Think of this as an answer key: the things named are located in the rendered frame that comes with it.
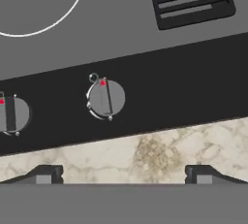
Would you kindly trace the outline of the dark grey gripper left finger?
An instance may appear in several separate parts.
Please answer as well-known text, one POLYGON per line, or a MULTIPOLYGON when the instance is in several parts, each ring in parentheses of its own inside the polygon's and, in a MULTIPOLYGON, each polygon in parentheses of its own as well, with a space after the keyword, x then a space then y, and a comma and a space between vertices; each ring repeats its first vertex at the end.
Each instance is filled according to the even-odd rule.
POLYGON ((0 181, 0 184, 63 184, 63 173, 62 165, 39 165, 26 175, 0 181))

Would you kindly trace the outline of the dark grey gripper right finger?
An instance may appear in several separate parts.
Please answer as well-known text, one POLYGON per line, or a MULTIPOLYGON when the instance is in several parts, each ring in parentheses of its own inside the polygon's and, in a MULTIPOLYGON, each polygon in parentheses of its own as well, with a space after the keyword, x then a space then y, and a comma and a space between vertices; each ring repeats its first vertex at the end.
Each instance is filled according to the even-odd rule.
POLYGON ((223 175, 210 165, 187 165, 185 175, 185 183, 191 184, 248 184, 248 181, 223 175))

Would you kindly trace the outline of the grey round hob knob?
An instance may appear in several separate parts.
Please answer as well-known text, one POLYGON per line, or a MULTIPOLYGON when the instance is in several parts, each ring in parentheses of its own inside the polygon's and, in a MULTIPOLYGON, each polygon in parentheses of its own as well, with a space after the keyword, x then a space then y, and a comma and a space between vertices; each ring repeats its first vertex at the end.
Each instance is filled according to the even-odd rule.
POLYGON ((114 80, 100 78, 96 73, 89 75, 89 81, 91 86, 86 93, 86 107, 94 117, 112 121, 125 105, 123 87, 114 80))
POLYGON ((16 95, 7 96, 0 91, 0 133, 19 136, 31 121, 32 111, 28 104, 16 95))

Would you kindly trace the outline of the grey and black hob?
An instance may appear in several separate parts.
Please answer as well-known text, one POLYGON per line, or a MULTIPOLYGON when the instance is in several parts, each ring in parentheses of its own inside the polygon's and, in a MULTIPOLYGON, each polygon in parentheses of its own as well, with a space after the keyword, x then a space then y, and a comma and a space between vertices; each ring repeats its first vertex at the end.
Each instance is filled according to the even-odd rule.
POLYGON ((0 0, 0 91, 31 108, 0 156, 248 116, 248 0, 233 16, 159 30, 152 0, 0 0), (112 121, 89 75, 118 82, 112 121))

